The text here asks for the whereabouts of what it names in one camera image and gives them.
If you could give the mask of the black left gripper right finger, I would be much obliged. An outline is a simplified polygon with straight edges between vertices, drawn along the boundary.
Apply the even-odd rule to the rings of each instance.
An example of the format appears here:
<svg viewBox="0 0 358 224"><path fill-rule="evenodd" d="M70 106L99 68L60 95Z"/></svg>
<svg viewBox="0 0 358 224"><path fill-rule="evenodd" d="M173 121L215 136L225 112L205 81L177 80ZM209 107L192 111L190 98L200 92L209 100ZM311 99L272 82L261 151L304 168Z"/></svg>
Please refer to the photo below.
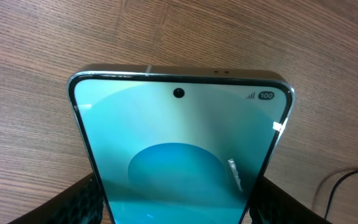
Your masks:
<svg viewBox="0 0 358 224"><path fill-rule="evenodd" d="M249 214L252 224L331 224L266 177L255 186Z"/></svg>

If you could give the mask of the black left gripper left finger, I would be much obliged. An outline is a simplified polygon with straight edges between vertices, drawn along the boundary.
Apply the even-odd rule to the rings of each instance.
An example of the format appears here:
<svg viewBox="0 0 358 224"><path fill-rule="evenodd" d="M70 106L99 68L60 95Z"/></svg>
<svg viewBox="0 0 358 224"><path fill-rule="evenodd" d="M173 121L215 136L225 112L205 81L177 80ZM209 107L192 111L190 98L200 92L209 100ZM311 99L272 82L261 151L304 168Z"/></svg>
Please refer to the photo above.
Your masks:
<svg viewBox="0 0 358 224"><path fill-rule="evenodd" d="M103 196L93 173L9 224L100 224Z"/></svg>

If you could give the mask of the blue screen Galaxy smartphone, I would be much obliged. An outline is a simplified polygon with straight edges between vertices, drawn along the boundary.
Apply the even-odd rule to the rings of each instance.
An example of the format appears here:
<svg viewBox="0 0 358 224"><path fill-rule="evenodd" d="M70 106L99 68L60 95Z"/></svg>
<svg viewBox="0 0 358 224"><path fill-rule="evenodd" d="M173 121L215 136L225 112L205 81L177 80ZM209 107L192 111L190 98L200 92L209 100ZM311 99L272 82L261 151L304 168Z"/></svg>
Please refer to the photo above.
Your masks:
<svg viewBox="0 0 358 224"><path fill-rule="evenodd" d="M295 91L266 70L91 64L67 94L113 223L240 223Z"/></svg>

